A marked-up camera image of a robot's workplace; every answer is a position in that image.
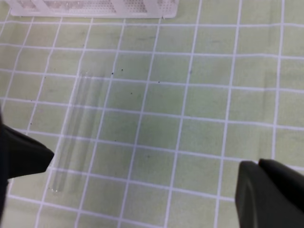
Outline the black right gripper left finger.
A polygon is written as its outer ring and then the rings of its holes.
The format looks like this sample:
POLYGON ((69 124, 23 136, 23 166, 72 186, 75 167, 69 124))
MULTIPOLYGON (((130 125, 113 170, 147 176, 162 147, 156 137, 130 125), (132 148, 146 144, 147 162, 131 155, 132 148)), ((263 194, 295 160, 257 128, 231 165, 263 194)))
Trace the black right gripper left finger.
POLYGON ((54 152, 39 141, 7 126, 0 117, 0 219, 3 220, 9 180, 44 173, 54 152))

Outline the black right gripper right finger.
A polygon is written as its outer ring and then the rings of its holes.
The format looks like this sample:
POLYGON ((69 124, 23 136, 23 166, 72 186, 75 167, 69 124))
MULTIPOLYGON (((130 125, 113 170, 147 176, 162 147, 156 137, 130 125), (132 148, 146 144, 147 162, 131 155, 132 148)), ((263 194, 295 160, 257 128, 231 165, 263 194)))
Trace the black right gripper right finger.
POLYGON ((235 205, 241 228, 302 228, 304 176, 274 160, 242 161, 235 205))

